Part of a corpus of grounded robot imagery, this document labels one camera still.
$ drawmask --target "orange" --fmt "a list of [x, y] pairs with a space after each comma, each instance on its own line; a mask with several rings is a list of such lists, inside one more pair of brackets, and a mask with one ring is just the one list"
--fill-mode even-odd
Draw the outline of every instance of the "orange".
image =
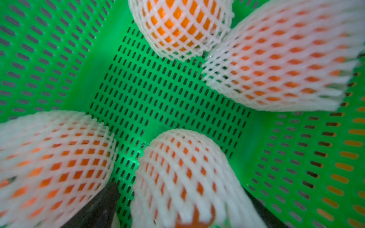
[[[148, 29], [151, 29], [151, 27], [155, 27], [158, 34], [156, 34], [155, 32], [151, 33], [151, 35], [155, 39], [158, 39], [158, 37], [163, 36], [164, 34], [168, 33], [169, 36], [167, 38], [165, 38], [165, 41], [173, 47], [179, 47], [179, 44], [176, 42], [176, 38], [178, 36], [180, 36], [181, 33], [185, 33], [185, 31], [181, 31], [178, 28], [173, 30], [173, 27], [175, 25], [174, 20], [179, 20], [180, 17], [182, 15], [184, 15], [184, 12], [181, 10], [181, 8], [187, 6], [188, 0], [150, 0], [150, 1], [147, 2], [148, 13], [150, 13], [153, 10], [155, 5], [159, 1], [165, 1], [166, 6], [170, 9], [172, 8], [175, 1], [177, 1], [177, 2], [181, 1], [181, 3], [180, 3], [180, 7], [177, 7], [176, 10], [173, 12], [172, 18], [166, 18], [166, 15], [168, 15], [168, 13], [165, 12], [165, 10], [162, 7], [159, 8], [157, 10], [157, 13], [152, 15], [151, 18], [150, 18], [152, 24], [150, 24], [149, 22], [146, 22], [146, 26], [147, 26]], [[215, 0], [204, 0], [204, 4], [205, 4], [206, 7], [208, 7], [208, 5], [211, 1], [213, 1], [213, 4], [211, 6], [210, 13], [213, 15], [218, 10], [218, 14], [217, 14], [216, 18], [219, 20], [220, 19], [221, 8], [217, 6], [217, 2]], [[204, 29], [204, 31], [199, 31], [199, 33], [194, 36], [195, 40], [192, 39], [191, 37], [187, 37], [185, 35], [182, 36], [179, 39], [181, 42], [186, 44], [188, 47], [191, 47], [191, 46], [195, 45], [195, 43], [198, 44], [198, 42], [202, 42], [203, 41], [202, 38], [204, 37], [203, 34], [206, 34], [207, 32], [212, 33], [217, 28], [217, 25], [213, 24], [212, 28], [209, 29], [209, 26], [212, 23], [212, 21], [209, 19], [209, 18], [211, 18], [211, 16], [208, 15], [207, 19], [203, 21], [203, 18], [205, 17], [205, 13], [202, 10], [199, 10], [199, 12], [196, 13], [197, 8], [198, 8], [198, 4], [195, 0], [193, 0], [189, 11], [186, 12], [186, 13], [189, 13], [190, 16], [194, 17], [195, 21], [190, 21], [187, 16], [184, 16], [184, 19], [180, 23], [180, 26], [183, 27], [184, 29], [186, 29], [187, 33], [189, 35], [194, 35], [197, 32], [198, 28], [195, 25], [199, 24]], [[144, 9], [142, 10], [142, 13], [143, 13], [143, 16], [146, 17], [146, 12], [144, 11]], [[158, 22], [163, 22], [164, 26], [159, 26]], [[163, 42], [159, 42], [159, 44], [161, 46], [165, 46], [165, 44]], [[180, 51], [185, 51], [185, 50], [186, 49], [184, 47], [182, 47], [180, 49]]]
[[[188, 153], [190, 153], [190, 152], [192, 152], [192, 153], [199, 153], [199, 149], [198, 149], [198, 147], [195, 147], [195, 151], [189, 151], [187, 148], [183, 148], [182, 146], [181, 146], [181, 142], [177, 142], [176, 143], [176, 145], [177, 145], [177, 147], [179, 148], [179, 149], [181, 149], [181, 150], [183, 150], [183, 152], [184, 152], [184, 154], [185, 155], [187, 155]], [[168, 146], [167, 148], [166, 148], [166, 153], [168, 153], [169, 152], [169, 150], [170, 150], [170, 147]], [[176, 153], [175, 152], [173, 152], [172, 153], [172, 157], [174, 158], [175, 157], [175, 155], [176, 155]], [[159, 155], [156, 153], [156, 152], [152, 152], [151, 154], [150, 154], [150, 158], [155, 158], [155, 161], [158, 161], [158, 159], [159, 159]], [[205, 161], [207, 161], [208, 162], [208, 158], [206, 157], [206, 156], [204, 156], [204, 160]], [[193, 161], [194, 163], [196, 162], [196, 158], [194, 157], [194, 156], [192, 156], [192, 159], [191, 159], [191, 161]], [[182, 161], [182, 160], [180, 160], [179, 161], [179, 165], [180, 165], [180, 167], [182, 167], [183, 165], [184, 165], [184, 162]], [[169, 173], [170, 172], [170, 166], [168, 165], [168, 167], [167, 167], [167, 173]], [[201, 173], [203, 174], [203, 175], [206, 175], [207, 173], [206, 173], [206, 171], [205, 171], [205, 169], [204, 168], [202, 168], [201, 169]], [[191, 172], [191, 170], [190, 169], [188, 169], [188, 171], [187, 171], [187, 176], [189, 177], [189, 178], [192, 178], [192, 172]], [[157, 175], [157, 178], [155, 179], [155, 183], [157, 184], [158, 183], [158, 179], [159, 179], [159, 175]], [[174, 183], [177, 183], [177, 180], [178, 180], [178, 177], [177, 177], [177, 175], [175, 174], [175, 178], [174, 178]], [[164, 189], [164, 186], [165, 186], [165, 184], [163, 184], [162, 185], [162, 188], [161, 188], [161, 193], [162, 193], [162, 195], [164, 194], [164, 192], [165, 192], [165, 189]], [[216, 185], [215, 184], [213, 184], [213, 186], [212, 186], [212, 188], [213, 188], [213, 191], [214, 192], [216, 192]], [[196, 191], [197, 192], [199, 192], [201, 195], [203, 194], [203, 192], [204, 192], [204, 188], [203, 188], [203, 186], [200, 184], [200, 183], [198, 183], [198, 187], [197, 187], [197, 189], [196, 189]], [[185, 198], [186, 198], [186, 194], [187, 194], [187, 192], [186, 192], [186, 190], [185, 190], [185, 188], [183, 189], [183, 192], [182, 192], [182, 194], [181, 194], [181, 198], [185, 201]], [[174, 228], [208, 228], [208, 227], [210, 227], [211, 225], [212, 225], [212, 223], [214, 222], [214, 220], [215, 220], [215, 208], [214, 208], [214, 206], [213, 205], [211, 205], [211, 214], [212, 214], [212, 218], [211, 218], [211, 220], [208, 222], [208, 223], [203, 223], [203, 222], [200, 222], [199, 221], [199, 211], [198, 211], [198, 209], [197, 209], [197, 207], [195, 206], [195, 208], [194, 208], [194, 214], [193, 214], [193, 218], [192, 218], [192, 223], [191, 224], [182, 224], [181, 223], [181, 217], [180, 217], [180, 215], [178, 215], [178, 217], [177, 217], [177, 221], [176, 221], [176, 224], [175, 224], [175, 226], [174, 226]], [[155, 219], [157, 219], [157, 216], [158, 216], [158, 211], [156, 210], [155, 211]]]
[[[67, 133], [67, 130], [65, 130], [65, 133], [63, 134], [63, 135], [61, 135], [61, 138], [66, 138], [66, 137], [68, 137], [69, 136], [69, 134]], [[77, 133], [77, 134], [75, 134], [74, 135], [74, 137], [72, 137], [72, 139], [74, 139], [75, 141], [71, 141], [71, 142], [69, 142], [68, 143], [68, 145], [70, 145], [70, 146], [72, 146], [72, 145], [75, 145], [76, 144], [76, 141], [77, 141], [77, 137], [79, 137], [79, 136], [81, 136], [82, 134], [80, 134], [80, 133]], [[100, 144], [100, 140], [97, 140], [97, 139], [103, 139], [103, 136], [102, 135], [98, 135], [97, 136], [97, 138], [96, 138], [96, 140], [94, 140], [92, 143], [93, 143], [93, 145], [99, 145]], [[50, 140], [51, 138], [45, 138], [44, 139], [44, 141], [48, 141], [48, 140]], [[91, 143], [89, 140], [83, 140], [83, 142], [82, 142], [82, 144], [83, 145], [85, 145], [85, 144], [89, 144], [89, 143]], [[27, 142], [27, 143], [23, 143], [22, 144], [22, 146], [27, 146], [27, 145], [30, 145], [31, 144], [31, 142]], [[54, 154], [52, 154], [52, 149], [53, 148], [57, 148], [57, 147], [59, 147], [59, 146], [61, 146], [62, 144], [54, 144], [52, 147], [51, 147], [51, 149], [49, 149], [49, 151], [48, 151], [48, 153], [49, 154], [47, 154], [47, 155], [44, 155], [41, 159], [42, 160], [47, 160], [47, 159], [50, 159], [50, 158], [52, 158], [53, 157], [53, 155]], [[101, 147], [101, 149], [98, 151], [98, 154], [99, 155], [103, 155], [104, 154], [104, 149], [106, 149], [107, 148], [107, 146], [108, 146], [108, 144], [107, 143], [103, 143], [103, 145], [102, 145], [102, 147]], [[32, 151], [31, 151], [31, 153], [37, 153], [37, 152], [39, 152], [39, 151], [41, 151], [41, 147], [37, 147], [37, 148], [35, 148], [35, 149], [33, 149]], [[84, 150], [83, 149], [78, 149], [78, 150], [76, 150], [76, 152], [75, 152], [75, 154], [82, 154], [84, 152]], [[89, 149], [88, 151], [87, 151], [87, 153], [88, 154], [94, 154], [95, 153], [95, 149]], [[68, 155], [70, 155], [70, 157], [71, 157], [71, 155], [72, 154], [70, 154], [70, 151], [63, 151], [62, 152], [62, 154], [61, 154], [61, 156], [68, 156]], [[18, 155], [11, 155], [11, 156], [8, 156], [6, 159], [12, 159], [12, 158], [14, 158], [14, 157], [17, 157]], [[94, 167], [96, 167], [98, 164], [99, 164], [99, 162], [100, 162], [100, 159], [94, 159], [94, 161], [93, 161], [93, 165], [94, 165]], [[26, 165], [29, 165], [29, 164], [31, 164], [32, 163], [32, 161], [22, 161], [22, 162], [20, 162], [17, 166], [18, 167], [22, 167], [22, 166], [26, 166]], [[73, 167], [73, 166], [75, 166], [76, 165], [76, 160], [75, 159], [73, 159], [73, 160], [70, 160], [70, 161], [64, 161], [64, 163], [67, 163], [67, 167]], [[82, 161], [81, 161], [81, 165], [82, 166], [87, 166], [88, 165], [88, 163], [89, 163], [89, 159], [83, 159]], [[104, 160], [104, 161], [102, 161], [102, 166], [103, 167], [106, 167], [106, 164], [107, 164], [107, 161], [106, 160]], [[32, 171], [30, 171], [30, 173], [29, 173], [29, 175], [28, 175], [28, 177], [29, 178], [31, 178], [31, 177], [35, 177], [35, 176], [38, 176], [38, 175], [42, 175], [42, 172], [52, 172], [52, 171], [54, 171], [54, 170], [59, 170], [60, 168], [61, 168], [61, 166], [62, 166], [62, 162], [58, 162], [58, 163], [54, 163], [53, 164], [53, 166], [51, 167], [51, 170], [45, 170], [44, 169], [44, 167], [38, 167], [38, 168], [35, 168], [35, 169], [33, 169]], [[93, 175], [93, 173], [94, 173], [94, 171], [95, 171], [95, 168], [93, 169], [93, 167], [91, 166], [90, 167], [90, 170], [84, 170], [84, 171], [78, 171], [78, 172], [76, 172], [75, 173], [75, 175], [74, 176], [69, 176], [69, 171], [67, 171], [65, 174], [63, 174], [63, 175], [61, 175], [61, 177], [59, 178], [59, 180], [58, 180], [58, 182], [65, 182], [65, 181], [67, 181], [67, 179], [80, 179], [80, 177], [81, 177], [81, 175], [82, 175], [82, 173], [83, 172], [87, 172], [87, 175], [86, 175], [86, 178], [91, 178], [92, 177], [92, 175]], [[96, 178], [100, 178], [100, 176], [101, 176], [101, 174], [102, 174], [102, 170], [99, 170], [98, 171], [98, 174], [96, 175]], [[49, 175], [47, 175], [47, 178], [46, 179], [44, 179], [44, 180], [42, 180], [41, 181], [41, 183], [39, 184], [39, 186], [38, 186], [38, 188], [44, 188], [44, 187], [47, 187], [47, 186], [49, 186], [50, 185], [50, 183], [51, 183], [51, 181], [52, 181], [52, 179], [53, 179], [53, 177], [50, 177], [49, 178]], [[10, 185], [11, 184], [11, 182], [8, 180], [8, 179], [4, 179], [4, 180], [0, 180], [0, 189], [1, 188], [3, 188], [3, 187], [5, 187], [5, 186], [8, 186], [8, 185]], [[81, 184], [80, 185], [80, 187], [79, 187], [79, 189], [78, 189], [78, 191], [82, 191], [83, 190], [83, 188], [84, 188], [84, 186], [85, 186], [86, 184]], [[90, 184], [90, 186], [89, 186], [89, 190], [91, 190], [92, 188], [93, 188], [93, 186], [95, 185], [95, 182], [93, 182], [93, 183], [91, 183]], [[68, 186], [67, 188], [66, 188], [66, 190], [64, 191], [64, 192], [61, 192], [61, 194], [68, 194], [68, 193], [70, 193], [71, 192], [71, 190], [73, 189], [73, 187], [74, 187], [74, 185], [70, 185], [70, 186]], [[11, 198], [17, 198], [17, 197], [19, 197], [19, 196], [22, 196], [22, 195], [24, 195], [24, 194], [26, 194], [27, 193], [27, 190], [28, 190], [28, 188], [29, 188], [29, 186], [25, 186], [25, 187], [21, 187], [21, 188], [19, 188], [19, 189], [17, 189], [17, 190], [15, 190], [14, 191], [14, 193], [13, 193], [13, 195], [11, 196]], [[54, 198], [56, 195], [57, 195], [57, 193], [59, 192], [59, 190], [60, 189], [52, 189], [51, 190], [51, 192], [49, 192], [48, 193], [48, 195], [47, 195], [47, 199], [50, 199], [50, 198]], [[33, 205], [34, 203], [36, 203], [37, 202], [37, 197], [35, 197], [35, 198], [32, 198], [32, 199], [30, 199], [30, 200], [28, 200], [28, 201], [26, 201], [23, 205], [22, 205], [22, 208], [26, 208], [26, 207], [29, 207], [29, 206], [31, 206], [31, 205]], [[60, 205], [61, 205], [61, 203], [62, 203], [63, 201], [61, 200], [61, 201], [59, 201], [59, 202], [57, 202], [52, 208], [51, 208], [51, 210], [56, 210]], [[34, 211], [31, 215], [30, 215], [30, 217], [35, 217], [35, 216], [37, 216], [39, 213], [41, 213], [41, 211], [42, 211], [42, 209], [43, 208], [40, 208], [40, 209], [37, 209], [36, 211]]]

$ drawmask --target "green crate wall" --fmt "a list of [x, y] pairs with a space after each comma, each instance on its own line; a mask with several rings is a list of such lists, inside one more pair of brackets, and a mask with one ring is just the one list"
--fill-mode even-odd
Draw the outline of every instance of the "green crate wall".
[[[233, 26], [265, 2], [235, 1]], [[337, 112], [258, 112], [205, 86], [202, 57], [158, 57], [126, 0], [3, 0], [0, 16], [0, 122], [52, 109], [105, 122], [120, 148], [111, 179], [122, 228], [138, 158], [171, 128], [212, 138], [288, 227], [365, 226], [363, 65]]]

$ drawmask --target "white foam mesh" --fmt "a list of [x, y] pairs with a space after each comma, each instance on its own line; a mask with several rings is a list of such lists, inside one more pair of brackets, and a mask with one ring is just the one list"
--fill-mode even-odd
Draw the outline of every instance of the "white foam mesh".
[[233, 0], [128, 0], [133, 19], [151, 48], [187, 60], [210, 51], [231, 30]]
[[364, 0], [271, 0], [203, 65], [211, 88], [265, 111], [334, 111], [364, 51]]
[[0, 135], [0, 227], [62, 226], [113, 170], [113, 134], [83, 112], [20, 117], [0, 124]]
[[154, 227], [154, 220], [156, 228], [193, 224], [195, 207], [199, 222], [209, 224], [212, 206], [217, 225], [228, 217], [233, 228], [266, 227], [226, 156], [205, 135], [184, 129], [160, 134], [145, 148], [135, 174], [134, 228]]

